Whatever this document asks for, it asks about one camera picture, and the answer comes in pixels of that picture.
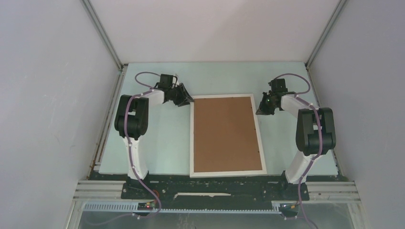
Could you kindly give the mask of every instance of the purple cable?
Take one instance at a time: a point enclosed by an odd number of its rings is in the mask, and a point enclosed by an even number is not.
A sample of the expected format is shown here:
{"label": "purple cable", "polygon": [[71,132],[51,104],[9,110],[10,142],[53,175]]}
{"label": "purple cable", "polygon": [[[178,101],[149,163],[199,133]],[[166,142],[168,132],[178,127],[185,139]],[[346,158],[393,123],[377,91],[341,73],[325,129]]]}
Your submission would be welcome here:
{"label": "purple cable", "polygon": [[[128,130],[127,130],[127,127],[128,127],[128,126],[127,126],[127,124],[128,124],[128,112],[129,112],[129,107],[131,106],[131,102],[132,102],[132,100],[133,100],[134,98],[136,98],[136,97],[140,97],[140,96],[142,96],[142,95],[147,95],[147,94],[152,93],[152,92],[153,92],[153,90],[150,90],[150,91],[147,91],[147,92],[145,92],[145,93],[143,93],[143,94],[136,94],[136,95],[133,95],[133,96],[129,99],[128,103],[127,103],[127,108],[126,108],[126,110],[125,110],[125,115],[124,115],[124,133],[125,133],[125,137],[126,137],[127,140],[128,140],[128,145],[129,145],[129,146],[131,145],[131,141],[130,141],[129,135],[128,135]],[[136,170],[135,170],[135,166],[134,166],[134,161],[133,161],[133,158],[132,158],[131,147],[128,147],[128,151],[129,151],[129,162],[130,162],[130,164],[131,164],[132,171],[134,172],[135,176],[137,177],[139,183],[140,183],[148,192],[150,192],[150,193],[155,197],[155,199],[157,200],[157,202],[159,203],[159,209],[158,209],[158,211],[152,212],[152,213],[150,213],[150,214],[147,215],[147,216],[139,216],[139,215],[138,215],[138,217],[139,217],[139,218],[150,218],[150,217],[153,217],[153,216],[155,216],[157,213],[159,213],[160,210],[162,209],[162,203],[161,203],[159,197],[155,194],[155,192],[153,192],[148,186],[146,186],[145,183],[143,183],[142,179],[141,179],[141,178],[139,177],[139,175],[137,174],[137,172],[136,172]]]}
{"label": "purple cable", "polygon": [[305,79],[304,77],[302,77],[302,76],[300,76],[300,75],[297,75],[297,74],[294,74],[294,73],[281,74],[281,75],[277,76],[276,78],[274,78],[273,80],[278,79],[278,78],[280,78],[280,77],[282,77],[282,76],[285,76],[285,75],[293,75],[293,76],[299,77],[299,78],[301,78],[302,80],[304,80],[304,81],[307,83],[307,85],[308,85],[308,90],[306,90],[306,91],[304,91],[304,92],[297,92],[297,93],[295,93],[295,95],[297,95],[297,94],[305,94],[305,93],[308,93],[308,92],[311,90],[311,84],[308,82],[308,80]]}
{"label": "purple cable", "polygon": [[318,136],[319,136],[319,151],[318,151],[318,154],[316,154],[316,156],[311,159],[310,163],[308,164],[307,169],[305,169],[304,173],[302,174],[302,176],[299,178],[299,181],[298,181],[298,201],[299,201],[299,205],[301,206],[302,215],[304,216],[304,219],[308,223],[308,225],[310,225],[311,220],[307,217],[307,214],[305,214],[304,206],[302,205],[301,184],[302,184],[303,177],[305,177],[307,175],[307,173],[311,169],[312,165],[314,164],[314,160],[317,159],[320,156],[320,154],[322,153],[322,144],[323,144],[322,132],[321,132],[321,126],[320,126],[320,119],[319,119],[318,112],[317,112],[317,110],[316,110],[316,108],[314,106],[309,105],[309,107],[312,110],[314,110],[315,118],[316,118],[316,121],[317,121]]}
{"label": "purple cable", "polygon": [[321,126],[320,126],[320,119],[319,119],[319,115],[318,115],[318,112],[317,112],[316,108],[315,108],[313,105],[311,105],[310,103],[308,103],[307,101],[305,101],[305,100],[301,99],[300,97],[298,97],[299,94],[305,94],[305,93],[308,93],[308,92],[311,90],[311,84],[308,82],[308,80],[305,79],[304,77],[300,76],[300,75],[293,74],[293,73],[281,74],[281,75],[277,76],[277,77],[274,78],[274,79],[280,78],[280,77],[285,76],[285,75],[293,75],[293,76],[299,77],[299,78],[301,78],[302,80],[304,80],[304,81],[307,83],[307,85],[308,85],[308,90],[306,90],[306,91],[304,91],[304,92],[295,93],[294,97],[295,97],[297,100],[301,101],[303,104],[309,106],[309,107],[314,111],[314,113],[315,113],[315,118],[316,118],[316,122],[317,122],[317,126],[318,126],[319,151],[318,151],[318,153],[316,154],[316,156],[314,156],[314,157],[311,159],[310,163],[308,164],[308,167],[304,170],[304,173],[301,175],[301,177],[300,177],[300,179],[299,179],[299,181],[298,181],[298,202],[299,202],[299,206],[301,207],[301,210],[302,210],[302,215],[304,216],[303,218],[304,218],[305,221],[308,223],[309,227],[312,227],[312,226],[311,226],[311,224],[312,224],[312,225],[315,226],[316,229],[318,229],[318,226],[317,226],[312,220],[310,220],[310,219],[307,217],[307,214],[305,213],[304,206],[302,205],[301,184],[302,184],[303,177],[305,177],[305,176],[307,175],[307,173],[308,173],[309,170],[311,169],[312,165],[314,164],[314,160],[317,159],[317,158],[321,155],[321,153],[322,153],[322,147],[323,147],[322,144],[323,144],[323,141],[322,141],[322,132],[321,132]]}
{"label": "purple cable", "polygon": [[153,87],[150,86],[150,85],[147,85],[147,84],[145,84],[145,83],[141,83],[141,82],[137,79],[138,76],[141,75],[141,74],[152,74],[152,75],[160,76],[159,74],[153,73],[153,72],[140,72],[140,73],[138,73],[138,74],[135,75],[135,81],[136,81],[137,83],[139,83],[140,85],[143,85],[143,86],[145,86],[145,87],[148,87],[149,89],[150,89],[150,88],[153,88]]}

